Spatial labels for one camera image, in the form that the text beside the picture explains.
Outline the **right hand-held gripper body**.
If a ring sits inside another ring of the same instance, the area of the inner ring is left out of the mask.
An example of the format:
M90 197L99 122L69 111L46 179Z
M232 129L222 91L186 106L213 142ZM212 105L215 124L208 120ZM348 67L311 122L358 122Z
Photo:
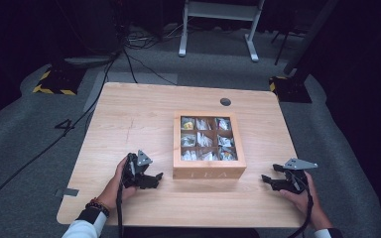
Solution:
M287 181L293 185L293 193L300 194L306 189L309 183L305 175L305 170L316 169L317 167L317 163L296 158L291 158L284 164L284 174Z

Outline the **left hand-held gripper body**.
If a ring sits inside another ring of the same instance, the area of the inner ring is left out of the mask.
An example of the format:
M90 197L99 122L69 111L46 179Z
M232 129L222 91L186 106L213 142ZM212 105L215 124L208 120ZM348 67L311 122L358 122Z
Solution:
M150 181L146 178L145 171L151 163L152 160L141 150L137 154L129 153L122 174L123 185L139 187L142 181Z

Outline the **wooden tea box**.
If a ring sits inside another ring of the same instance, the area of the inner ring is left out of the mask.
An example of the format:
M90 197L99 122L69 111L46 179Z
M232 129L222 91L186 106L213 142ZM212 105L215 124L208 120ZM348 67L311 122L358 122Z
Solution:
M182 161L181 160L181 117L230 117L236 143L237 161ZM243 153L237 119L230 112L177 111L174 122L174 179L240 179L247 168Z

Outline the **person's right hand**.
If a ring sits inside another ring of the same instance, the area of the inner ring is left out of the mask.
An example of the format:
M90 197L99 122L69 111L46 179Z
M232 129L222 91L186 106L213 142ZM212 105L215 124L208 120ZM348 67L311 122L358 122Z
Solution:
M315 183L313 182L312 176L309 173L305 173L308 179L309 190L313 199L313 207L311 213L311 221L319 222L320 220L325 219L325 214L320 206L317 190ZM280 195L290 201L303 215L308 214L308 194L306 191L303 191L300 194L295 194L290 191L281 189Z

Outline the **person's left hand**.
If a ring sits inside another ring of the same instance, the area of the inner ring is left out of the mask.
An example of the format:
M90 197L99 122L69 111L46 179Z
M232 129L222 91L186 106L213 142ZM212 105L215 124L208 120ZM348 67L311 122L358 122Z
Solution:
M97 200L104 204L109 210L116 207L116 198L119 185L122 179L122 172L126 164L127 158L124 158L117 165L114 176L110 179L103 192L97 197Z

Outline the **person's dark clothing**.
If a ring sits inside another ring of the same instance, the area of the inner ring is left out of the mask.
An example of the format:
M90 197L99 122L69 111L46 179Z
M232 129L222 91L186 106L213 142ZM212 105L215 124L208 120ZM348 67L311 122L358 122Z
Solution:
M260 238L253 228L125 228L123 238Z

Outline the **grey tape strip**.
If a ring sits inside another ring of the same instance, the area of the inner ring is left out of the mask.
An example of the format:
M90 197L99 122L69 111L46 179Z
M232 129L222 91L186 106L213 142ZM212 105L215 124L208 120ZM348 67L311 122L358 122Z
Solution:
M59 198L64 198L65 196L77 196L78 189L73 188L59 188L55 192L55 196Z

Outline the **black yellow striped base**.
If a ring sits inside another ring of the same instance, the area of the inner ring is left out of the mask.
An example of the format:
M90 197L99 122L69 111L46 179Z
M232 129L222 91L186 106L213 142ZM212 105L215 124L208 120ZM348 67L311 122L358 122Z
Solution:
M269 78L270 91L280 102L311 103L311 97L303 84L291 77L272 76Z
M33 92L77 95L85 73L84 68L59 69L49 66L34 87Z

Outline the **dark slanted pole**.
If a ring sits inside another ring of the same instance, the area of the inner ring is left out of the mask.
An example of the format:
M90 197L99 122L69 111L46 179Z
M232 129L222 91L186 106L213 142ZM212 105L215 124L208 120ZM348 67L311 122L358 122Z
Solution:
M305 73L311 70L318 56L317 44L319 33L338 2L339 0L326 1L313 22L311 29L302 40L300 47L284 67L284 74L291 74L294 69L296 73Z

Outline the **white metal stand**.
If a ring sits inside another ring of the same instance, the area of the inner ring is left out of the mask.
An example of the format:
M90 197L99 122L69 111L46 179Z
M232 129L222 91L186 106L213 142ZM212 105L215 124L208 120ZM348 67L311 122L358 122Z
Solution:
M209 18L250 22L250 33L244 35L244 41L251 60L257 62L259 57L254 47L253 38L261 17L264 3L265 0L259 0L256 6L243 6L185 0L183 10L183 31L181 34L179 56L183 58L187 54L188 22L190 17Z

